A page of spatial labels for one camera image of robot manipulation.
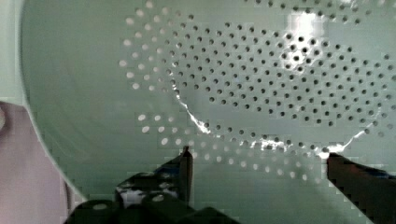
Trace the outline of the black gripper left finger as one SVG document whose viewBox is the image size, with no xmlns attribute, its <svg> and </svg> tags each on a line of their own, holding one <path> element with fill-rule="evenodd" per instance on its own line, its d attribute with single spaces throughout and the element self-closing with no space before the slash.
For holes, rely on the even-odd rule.
<svg viewBox="0 0 396 224">
<path fill-rule="evenodd" d="M 188 203 L 191 197 L 193 156 L 190 147 L 153 172 L 142 172 L 123 180 L 115 187 L 115 201 L 121 207 L 141 204 L 150 193 L 166 193 Z"/>
</svg>

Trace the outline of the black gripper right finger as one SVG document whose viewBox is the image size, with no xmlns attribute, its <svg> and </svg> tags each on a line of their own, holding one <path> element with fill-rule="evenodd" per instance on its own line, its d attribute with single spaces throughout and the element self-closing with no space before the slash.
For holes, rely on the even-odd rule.
<svg viewBox="0 0 396 224">
<path fill-rule="evenodd" d="M 395 224 L 395 176 L 331 153 L 327 178 L 374 224 Z"/>
</svg>

